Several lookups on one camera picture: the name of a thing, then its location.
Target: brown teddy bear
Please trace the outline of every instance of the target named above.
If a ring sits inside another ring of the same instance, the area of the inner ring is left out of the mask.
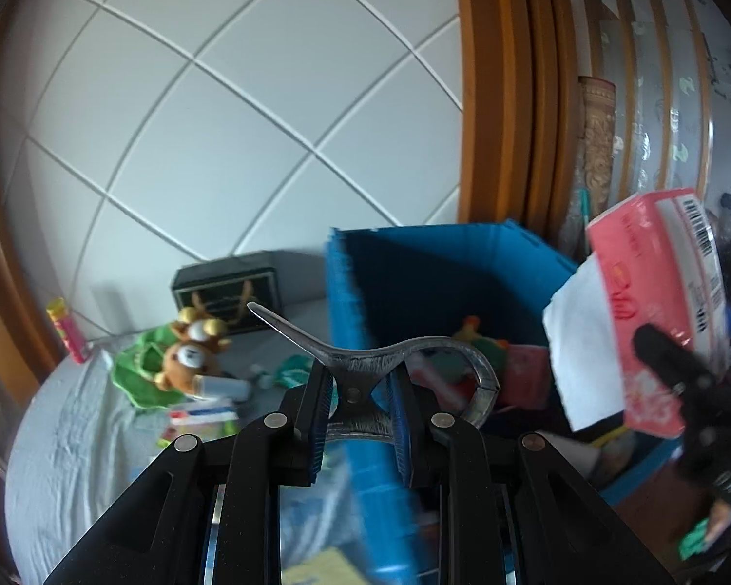
[[[165,351],[163,370],[154,377],[154,384],[163,391],[176,388],[184,394],[199,395],[196,376],[221,376],[216,354],[230,345],[224,338],[228,326],[206,311],[198,293],[192,295],[192,305],[179,310],[171,330],[178,338]]]
[[[163,370],[154,377],[154,384],[163,391],[176,388],[183,394],[199,395],[197,376],[221,376],[216,355],[197,341],[179,341],[165,351]]]

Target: pink container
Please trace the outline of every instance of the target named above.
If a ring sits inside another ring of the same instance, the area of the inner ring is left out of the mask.
[[[625,424],[659,437],[684,429],[680,402],[636,358],[632,339],[653,323],[722,375],[728,329],[723,280],[704,206],[692,189],[634,195],[588,227],[614,319]]]

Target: black box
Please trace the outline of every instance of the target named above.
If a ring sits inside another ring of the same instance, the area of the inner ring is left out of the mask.
[[[176,272],[171,290],[179,309],[191,306],[193,293],[198,293],[207,312],[227,323],[230,334],[267,328],[246,310],[245,295],[281,314],[273,256],[265,251],[184,266]]]

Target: white bedsheet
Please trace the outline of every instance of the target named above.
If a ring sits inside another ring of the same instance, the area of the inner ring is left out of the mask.
[[[131,337],[111,343],[117,353]],[[70,358],[43,384],[16,435],[5,485],[5,519],[24,585],[39,585],[156,455],[168,422],[138,412],[111,385],[112,355]]]
[[[301,328],[327,340],[324,300],[288,306],[286,314]],[[23,585],[42,584],[160,452],[156,443],[168,414],[136,410],[109,378],[114,355],[134,340],[135,336],[111,339],[96,347],[83,365],[65,359],[21,421],[8,460],[5,518]],[[235,374],[253,363],[274,371],[297,353],[298,348],[284,337],[266,331],[234,337],[220,361]],[[275,411],[282,394],[276,388],[260,393],[257,400],[242,406],[242,420]],[[359,534],[348,490],[348,466],[332,469],[318,484],[308,493],[282,491],[282,560],[289,564]],[[301,497],[313,503],[304,505]]]

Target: blue storage box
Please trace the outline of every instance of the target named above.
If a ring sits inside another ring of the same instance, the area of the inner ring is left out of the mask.
[[[547,345],[542,310],[576,265],[514,222],[334,231],[327,248],[333,342],[366,349],[426,335],[451,336],[464,317],[485,336]],[[632,465],[602,496],[614,505],[655,472],[678,446],[640,436]],[[411,493],[392,447],[347,443],[373,576],[416,582],[419,557]]]

